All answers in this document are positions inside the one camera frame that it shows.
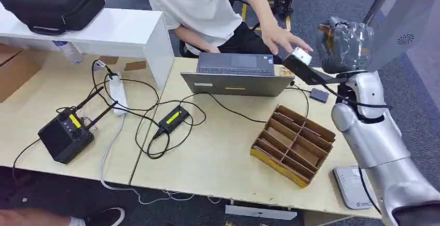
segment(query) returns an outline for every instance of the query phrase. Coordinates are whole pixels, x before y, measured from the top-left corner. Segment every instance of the yellow sticker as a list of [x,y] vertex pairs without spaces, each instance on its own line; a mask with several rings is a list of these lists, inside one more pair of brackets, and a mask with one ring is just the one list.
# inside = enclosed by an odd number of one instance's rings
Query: yellow sticker
[[226,90],[245,90],[246,88],[225,87]]
[[170,119],[168,119],[167,124],[170,124],[179,115],[180,111],[177,111]]
[[72,120],[73,124],[75,124],[77,128],[81,127],[81,124],[79,124],[78,120],[73,115],[69,115],[69,118]]

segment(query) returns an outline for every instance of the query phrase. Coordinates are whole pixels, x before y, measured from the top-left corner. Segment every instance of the white cable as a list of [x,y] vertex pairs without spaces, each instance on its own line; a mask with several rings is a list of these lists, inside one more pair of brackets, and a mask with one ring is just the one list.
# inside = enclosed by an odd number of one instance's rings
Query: white cable
[[178,194],[179,192],[169,192],[169,191],[165,191],[165,190],[162,190],[162,191],[163,191],[164,193],[168,194],[168,196],[169,196],[172,200],[175,200],[175,201],[188,201],[188,200],[191,200],[191,199],[195,196],[195,194],[193,194],[193,195],[191,195],[190,197],[188,197],[187,199],[177,199],[177,198],[173,197],[172,194]]
[[107,188],[109,190],[114,190],[114,191],[133,191],[134,193],[136,193],[137,200],[139,201],[139,203],[143,204],[143,205],[150,205],[150,204],[153,204],[153,203],[158,202],[158,201],[172,199],[171,195],[168,194],[169,197],[167,197],[166,199],[156,199],[156,200],[153,200],[151,202],[144,203],[144,202],[141,201],[141,195],[135,189],[133,189],[133,188],[111,187],[111,186],[109,186],[109,185],[107,185],[105,183],[105,181],[104,181],[104,165],[105,165],[105,161],[107,160],[108,153],[110,152],[110,149],[112,148],[113,143],[115,142],[115,140],[118,137],[119,133],[122,131],[122,127],[124,125],[124,122],[125,122],[125,115],[122,115],[121,116],[121,123],[120,123],[120,125],[118,127],[118,130],[115,132],[115,135],[113,136],[112,140],[110,140],[110,142],[108,142],[108,145],[107,145],[107,147],[105,148],[105,151],[104,151],[104,155],[102,155],[101,168],[99,170],[99,177],[100,177],[101,184],[105,188]]
[[218,199],[217,202],[214,202],[214,201],[211,200],[211,198],[209,196],[207,196],[207,198],[208,198],[209,202],[211,202],[213,204],[218,204],[218,203],[220,203],[222,201],[222,199]]

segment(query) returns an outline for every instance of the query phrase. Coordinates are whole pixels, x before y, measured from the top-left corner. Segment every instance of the white shelf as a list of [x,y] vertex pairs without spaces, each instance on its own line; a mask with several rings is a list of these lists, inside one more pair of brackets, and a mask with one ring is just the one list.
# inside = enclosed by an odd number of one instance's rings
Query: white shelf
[[163,88],[174,61],[173,48],[163,12],[104,8],[81,31],[59,36],[31,32],[0,4],[0,37],[7,44],[57,50],[52,40],[73,42],[80,52],[146,59],[156,84]]

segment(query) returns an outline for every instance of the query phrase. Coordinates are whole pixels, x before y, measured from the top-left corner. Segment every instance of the laptop keyboard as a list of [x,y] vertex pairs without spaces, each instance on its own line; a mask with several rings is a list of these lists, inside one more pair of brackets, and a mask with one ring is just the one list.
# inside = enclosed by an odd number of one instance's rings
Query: laptop keyboard
[[239,69],[239,68],[206,68],[199,69],[199,73],[208,74],[235,74],[235,75],[256,75],[273,76],[273,73],[264,69]]

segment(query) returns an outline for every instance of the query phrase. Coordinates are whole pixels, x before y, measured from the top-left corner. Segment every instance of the plastic bottle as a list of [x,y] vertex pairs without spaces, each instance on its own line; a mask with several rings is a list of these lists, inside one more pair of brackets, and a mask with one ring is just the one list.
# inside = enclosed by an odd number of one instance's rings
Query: plastic bottle
[[53,43],[60,49],[71,64],[79,64],[83,61],[83,55],[71,42],[53,41]]

